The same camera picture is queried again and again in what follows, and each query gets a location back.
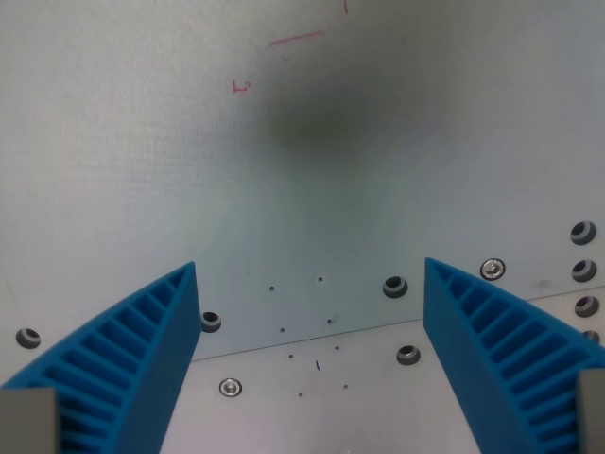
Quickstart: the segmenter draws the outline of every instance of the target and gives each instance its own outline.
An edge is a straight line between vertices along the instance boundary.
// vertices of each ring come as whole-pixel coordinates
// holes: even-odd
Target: screw
[[[506,267],[504,262],[499,258],[490,258],[481,265],[481,277],[486,281],[495,281],[500,279],[504,274]]]
[[[225,397],[236,397],[242,392],[242,384],[235,378],[225,378],[218,385],[218,390]]]

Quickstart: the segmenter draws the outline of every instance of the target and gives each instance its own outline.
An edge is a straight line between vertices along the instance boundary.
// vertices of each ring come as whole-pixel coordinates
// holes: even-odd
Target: white metal panel
[[[0,274],[29,327],[60,339],[188,260],[223,320],[196,358],[418,319],[426,256],[586,287],[605,3],[346,5],[0,4]]]
[[[605,288],[596,288],[534,304],[581,331],[605,335],[604,309],[588,319],[574,313],[576,301],[589,294],[605,302]],[[395,356],[409,344],[422,356],[417,364],[402,366]],[[228,377],[242,382],[239,396],[219,393],[219,382]],[[216,454],[479,452],[422,321],[192,362],[162,452],[201,449]]]

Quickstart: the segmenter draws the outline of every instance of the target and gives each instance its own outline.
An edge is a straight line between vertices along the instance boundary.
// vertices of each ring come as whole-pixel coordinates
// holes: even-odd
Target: screw hole
[[[385,284],[387,285],[388,288],[396,288],[401,286],[401,277],[399,276],[392,276],[389,279],[387,279],[385,281]]]
[[[204,333],[215,333],[220,329],[222,321],[214,312],[204,312],[201,314],[201,330]]]
[[[595,315],[598,311],[599,301],[594,296],[584,296],[576,303],[575,311],[578,317],[583,319]]]
[[[571,229],[571,235],[579,235],[584,231],[584,223],[580,222],[574,225],[574,228]]]
[[[571,271],[576,282],[588,282],[596,276],[596,263],[592,260],[580,260]]]
[[[420,360],[420,350],[413,345],[406,345],[397,351],[397,362],[404,366],[411,366]]]
[[[391,276],[382,285],[382,291],[389,298],[399,298],[407,292],[406,279],[401,276]]]
[[[601,337],[598,335],[598,333],[596,331],[584,331],[582,334],[584,336],[586,336],[588,339],[590,339],[591,341],[595,341],[596,343],[599,343],[601,340]]]
[[[405,347],[399,349],[399,353],[401,353],[402,355],[409,355],[413,351],[414,347],[412,347],[411,345],[406,345]]]
[[[574,267],[574,272],[580,272],[582,270],[584,270],[586,268],[586,260],[582,260],[581,262],[578,262],[576,264],[576,266]]]
[[[584,246],[590,243],[596,236],[596,226],[590,220],[579,222],[571,229],[569,238],[574,244]]]
[[[20,329],[17,331],[15,339],[19,345],[28,350],[37,348],[41,343],[40,335],[33,329],[29,328]]]

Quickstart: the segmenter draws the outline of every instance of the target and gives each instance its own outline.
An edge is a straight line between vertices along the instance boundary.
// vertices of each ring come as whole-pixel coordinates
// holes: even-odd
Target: metal sheet
[[[574,313],[589,294],[605,301],[605,288],[596,288],[534,304],[605,334],[605,310]],[[397,350],[410,344],[420,362],[402,366]],[[227,377],[241,381],[239,396],[219,393]],[[422,321],[192,362],[162,453],[200,446],[217,454],[479,452]]]
[[[9,303],[52,343],[193,259],[223,321],[207,358],[418,319],[426,256],[500,257],[525,298],[583,288],[603,20],[598,0],[2,2]]]

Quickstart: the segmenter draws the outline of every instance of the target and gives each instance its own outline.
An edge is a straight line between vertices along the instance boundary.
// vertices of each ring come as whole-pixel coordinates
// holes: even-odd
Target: red marking
[[[291,43],[293,41],[299,41],[299,40],[306,40],[308,38],[315,38],[316,36],[323,36],[323,35],[325,35],[325,31],[323,31],[323,30],[312,31],[310,33],[305,33],[304,35],[290,36],[289,38],[282,38],[281,40],[272,41],[268,45],[269,45],[269,47],[273,47],[274,45],[286,44],[286,43]]]
[[[235,84],[235,80],[233,81],[233,92],[237,93],[237,92],[247,92],[248,89],[252,86],[252,84],[250,82],[244,82],[244,87],[245,88],[239,88],[236,84]]]

